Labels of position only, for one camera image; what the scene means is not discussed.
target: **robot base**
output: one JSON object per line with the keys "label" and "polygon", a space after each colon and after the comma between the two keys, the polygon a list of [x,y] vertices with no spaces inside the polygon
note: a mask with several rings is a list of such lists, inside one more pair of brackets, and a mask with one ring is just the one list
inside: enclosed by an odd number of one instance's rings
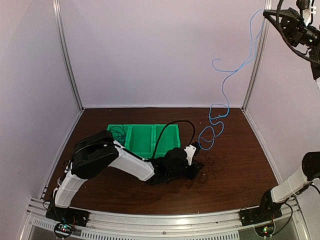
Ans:
{"label": "robot base", "polygon": [[262,218],[260,207],[241,210],[239,214],[242,226],[256,225],[263,222],[271,221],[272,218],[277,219],[282,216],[281,210],[275,210],[269,215],[269,217]]}
{"label": "robot base", "polygon": [[75,224],[76,226],[86,227],[89,218],[89,212],[69,207],[53,208],[50,204],[49,211],[46,212],[45,217],[58,222],[66,223],[71,226]]}

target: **metal vent grille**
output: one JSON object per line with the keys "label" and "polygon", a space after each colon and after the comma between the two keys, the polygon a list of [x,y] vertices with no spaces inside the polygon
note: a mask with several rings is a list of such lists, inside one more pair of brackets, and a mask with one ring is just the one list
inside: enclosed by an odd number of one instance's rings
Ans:
{"label": "metal vent grille", "polygon": [[49,222],[43,219],[38,219],[38,218],[34,219],[33,225],[43,229],[52,230],[52,231],[54,230],[54,227],[55,227],[55,225],[52,222]]}
{"label": "metal vent grille", "polygon": [[[34,218],[33,225],[47,229],[49,231],[53,231],[55,227],[54,222],[50,222],[48,220],[42,219],[42,218]],[[107,233],[100,233],[92,230],[87,230],[87,229],[82,229],[78,233],[79,235],[74,237],[80,238],[83,240],[240,240],[239,237],[239,232],[238,231],[232,231],[232,232],[227,232],[227,233],[220,233],[220,234],[212,234],[212,235],[206,235],[206,236],[201,236],[201,237],[128,237],[128,236],[121,236],[119,235],[112,235],[112,234],[107,234]]]}
{"label": "metal vent grille", "polygon": [[[89,232],[89,231],[82,231],[81,238],[84,240],[148,240],[148,238],[140,238],[140,237],[123,237],[123,236],[110,236],[109,234],[103,234],[103,233],[96,233],[96,232]],[[240,240],[239,238],[239,232],[233,231],[228,233],[221,233],[221,234],[214,234],[210,236],[205,237],[195,237],[195,238],[187,238],[187,237],[177,237],[174,238],[176,240]]]}

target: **cable bundle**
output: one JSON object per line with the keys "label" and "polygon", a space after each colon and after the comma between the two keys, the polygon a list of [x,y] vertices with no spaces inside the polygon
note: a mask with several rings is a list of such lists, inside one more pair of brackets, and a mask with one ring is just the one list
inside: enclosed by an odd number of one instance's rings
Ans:
{"label": "cable bundle", "polygon": [[[228,115],[229,115],[229,112],[230,112],[230,104],[229,104],[229,99],[227,97],[227,95],[225,94],[225,83],[227,81],[228,78],[230,78],[232,75],[235,75],[237,72],[239,72],[240,69],[242,69],[244,66],[250,64],[256,57],[257,57],[257,45],[258,45],[258,39],[262,33],[262,30],[263,30],[263,27],[264,27],[264,23],[265,23],[265,19],[263,18],[263,21],[262,21],[262,25],[261,25],[261,28],[260,28],[260,31],[259,33],[257,34],[257,36],[255,37],[255,40],[253,40],[253,34],[252,34],[252,21],[253,19],[255,18],[255,16],[258,14],[258,13],[261,13],[263,12],[264,10],[259,10],[257,11],[250,19],[250,55],[249,57],[241,64],[240,67],[238,67],[236,70],[221,70],[221,69],[218,69],[217,67],[215,67],[215,61],[220,61],[221,59],[219,58],[216,58],[214,60],[212,60],[212,67],[218,71],[218,72],[222,72],[222,73],[230,73],[222,82],[222,86],[221,86],[221,90],[222,90],[222,94],[223,96],[225,97],[226,99],[226,102],[227,104],[219,104],[219,103],[213,103],[211,104],[210,106],[210,111],[209,111],[209,122],[211,125],[208,125],[206,126],[202,132],[199,134],[199,137],[198,137],[198,142],[199,142],[199,146],[202,150],[205,150],[205,151],[208,151],[210,150],[214,144],[215,144],[215,139],[218,138],[224,131],[225,129],[225,124],[223,123],[223,121],[221,121],[220,119],[223,119],[223,118],[226,118]],[[226,111],[226,114],[224,115],[218,115],[218,116],[215,116],[215,117],[212,117],[211,114],[212,114],[212,108],[213,107],[225,107],[227,108],[227,111]],[[222,129],[221,131],[219,132],[219,134],[216,134],[215,132],[215,129],[214,127],[217,126],[217,125],[221,125],[222,126]],[[212,139],[211,140],[207,140],[205,138],[202,137],[202,135],[204,134],[204,132],[207,130],[207,129],[211,129],[212,131]],[[202,147],[201,145],[201,140],[205,141],[206,143],[211,143],[211,146],[209,148],[204,148]]]}
{"label": "cable bundle", "polygon": [[123,124],[122,124],[122,127],[120,126],[111,127],[110,132],[112,133],[114,140],[118,141],[122,146],[125,145],[127,133],[125,131],[125,126]]}

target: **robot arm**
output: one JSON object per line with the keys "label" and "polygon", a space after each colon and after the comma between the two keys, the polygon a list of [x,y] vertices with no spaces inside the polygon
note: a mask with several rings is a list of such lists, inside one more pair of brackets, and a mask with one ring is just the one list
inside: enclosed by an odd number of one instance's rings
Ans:
{"label": "robot arm", "polygon": [[260,206],[240,211],[243,226],[271,221],[282,216],[281,206],[291,196],[297,196],[305,191],[313,182],[320,178],[320,152],[308,152],[302,160],[302,165],[286,181],[266,191]]}
{"label": "robot arm", "polygon": [[193,160],[197,148],[174,148],[165,156],[145,159],[114,140],[112,133],[105,130],[79,142],[65,169],[65,176],[58,180],[54,190],[54,205],[68,208],[72,198],[88,179],[96,177],[106,167],[113,167],[129,173],[143,182],[155,185],[187,177],[194,179],[203,167]]}
{"label": "robot arm", "polygon": [[[283,1],[279,0],[277,10],[265,10],[263,16],[277,29],[295,54],[310,62],[313,79],[317,80],[320,77],[320,31],[311,25],[313,14],[316,13],[314,0],[297,0],[299,12],[292,8],[281,10]],[[306,53],[295,48],[299,44],[307,46]]]}

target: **white wall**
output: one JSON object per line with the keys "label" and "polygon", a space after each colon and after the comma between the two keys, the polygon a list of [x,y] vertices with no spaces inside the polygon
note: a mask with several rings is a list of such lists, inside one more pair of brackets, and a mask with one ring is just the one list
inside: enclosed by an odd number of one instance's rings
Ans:
{"label": "white wall", "polygon": [[[286,3],[287,8],[295,5],[295,0]],[[318,27],[319,20],[316,16],[313,25]],[[307,152],[320,151],[320,92],[310,64],[286,46],[272,25],[248,111],[283,180]],[[320,196],[310,188],[298,199],[312,239],[318,240]]]}
{"label": "white wall", "polygon": [[52,0],[0,2],[0,231],[17,238],[78,110]]}
{"label": "white wall", "polygon": [[[61,0],[74,76],[85,107],[225,104],[225,73],[250,50],[249,20],[265,1]],[[255,33],[261,26],[257,17]],[[241,107],[252,65],[226,84]]]}

